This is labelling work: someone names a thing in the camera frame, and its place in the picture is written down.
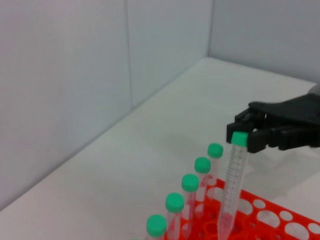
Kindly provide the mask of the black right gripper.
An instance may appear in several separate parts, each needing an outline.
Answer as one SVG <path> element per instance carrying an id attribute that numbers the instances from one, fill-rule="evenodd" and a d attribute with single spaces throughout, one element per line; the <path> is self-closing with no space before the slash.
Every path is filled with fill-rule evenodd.
<path id="1" fill-rule="evenodd" d="M 307 93 L 282 102 L 253 101 L 248 109 L 234 117 L 226 126 L 226 142 L 231 143 L 234 132 L 250 133 L 247 151 L 258 153 L 266 147 L 281 151 L 300 147 L 320 146 L 320 97 Z M 254 129 L 265 126 L 284 126 Z"/>

